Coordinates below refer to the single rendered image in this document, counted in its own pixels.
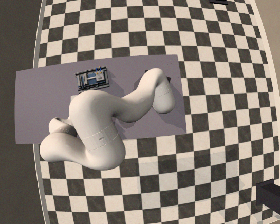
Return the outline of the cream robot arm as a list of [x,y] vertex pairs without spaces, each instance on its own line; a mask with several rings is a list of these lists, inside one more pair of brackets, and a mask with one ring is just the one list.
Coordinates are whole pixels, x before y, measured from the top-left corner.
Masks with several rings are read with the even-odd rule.
[[112,117],[136,122],[152,106],[160,114],[175,107],[168,79],[159,68],[147,71],[138,88],[122,98],[100,90],[71,96],[68,119],[55,117],[49,123],[50,134],[40,145],[41,157],[51,163],[70,161],[100,171],[115,169],[125,159],[126,149]]

